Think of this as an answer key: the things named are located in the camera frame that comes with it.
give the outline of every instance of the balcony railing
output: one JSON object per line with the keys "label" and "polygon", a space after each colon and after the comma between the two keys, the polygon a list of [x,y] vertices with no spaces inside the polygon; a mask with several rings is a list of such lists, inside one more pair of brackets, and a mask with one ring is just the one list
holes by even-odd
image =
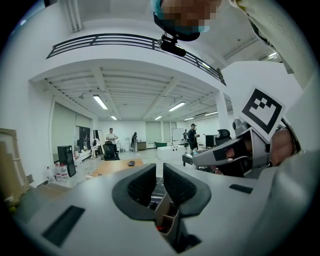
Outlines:
{"label": "balcony railing", "polygon": [[226,85],[224,78],[222,76],[222,73],[219,69],[214,69],[212,66],[204,63],[203,60],[191,54],[190,52],[186,52],[186,55],[184,57],[180,57],[180,56],[168,53],[166,51],[163,51],[158,46],[157,42],[158,40],[154,38],[142,36],[142,35],[136,35],[136,34],[120,34],[120,33],[91,34],[91,35],[73,38],[73,39],[54,45],[47,59],[53,56],[56,56],[58,54],[62,54],[67,51],[71,51],[71,50],[82,48],[82,47],[105,46],[105,45],[142,47],[142,48],[158,51],[164,54],[169,54],[185,62],[188,62],[198,67],[199,69],[207,72],[208,74],[213,76],[215,79],[219,80],[221,83]]}

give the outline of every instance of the water bottle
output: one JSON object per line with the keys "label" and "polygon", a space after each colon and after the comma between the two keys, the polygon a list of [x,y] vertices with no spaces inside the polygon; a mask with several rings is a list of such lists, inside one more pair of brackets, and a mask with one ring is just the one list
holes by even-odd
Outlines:
{"label": "water bottle", "polygon": [[55,164],[54,166],[54,173],[55,173],[55,178],[57,181],[61,181],[61,172],[60,172],[60,166],[58,163]]}
{"label": "water bottle", "polygon": [[52,183],[55,181],[55,176],[53,174],[53,172],[51,171],[50,167],[47,166],[45,169],[45,175],[46,175],[46,179],[49,183]]}
{"label": "water bottle", "polygon": [[64,182],[67,182],[68,179],[69,179],[67,166],[64,165],[63,163],[60,164],[60,166],[61,166],[60,172],[61,172],[62,180],[63,180]]}

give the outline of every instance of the black computer tower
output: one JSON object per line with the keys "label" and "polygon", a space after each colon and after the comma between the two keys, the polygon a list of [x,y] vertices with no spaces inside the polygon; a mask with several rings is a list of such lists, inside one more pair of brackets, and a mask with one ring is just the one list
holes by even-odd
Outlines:
{"label": "black computer tower", "polygon": [[59,163],[67,165],[68,169],[68,175],[69,177],[72,177],[76,174],[76,167],[74,163],[74,156],[72,153],[72,147],[71,146],[58,146],[58,157],[59,157]]}

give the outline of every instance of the black chair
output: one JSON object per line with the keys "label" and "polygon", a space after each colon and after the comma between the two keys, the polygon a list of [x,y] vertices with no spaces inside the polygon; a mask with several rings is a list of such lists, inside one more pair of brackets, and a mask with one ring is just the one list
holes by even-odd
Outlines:
{"label": "black chair", "polygon": [[215,138],[215,143],[217,146],[231,140],[230,132],[227,129],[220,129],[218,132],[219,137]]}
{"label": "black chair", "polygon": [[103,145],[103,149],[105,161],[120,160],[118,154],[116,153],[116,145],[112,144],[111,141],[106,141]]}

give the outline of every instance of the white column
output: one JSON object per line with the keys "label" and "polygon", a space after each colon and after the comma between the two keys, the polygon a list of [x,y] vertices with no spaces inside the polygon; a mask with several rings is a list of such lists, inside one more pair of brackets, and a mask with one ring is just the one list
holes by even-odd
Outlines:
{"label": "white column", "polygon": [[165,135],[164,135],[164,122],[161,121],[161,141],[164,142],[165,141]]}
{"label": "white column", "polygon": [[228,111],[224,93],[222,91],[218,91],[214,97],[218,110],[220,129],[227,129],[228,131],[230,131]]}
{"label": "white column", "polygon": [[170,124],[170,142],[172,142],[172,126],[171,126],[171,122],[169,122]]}

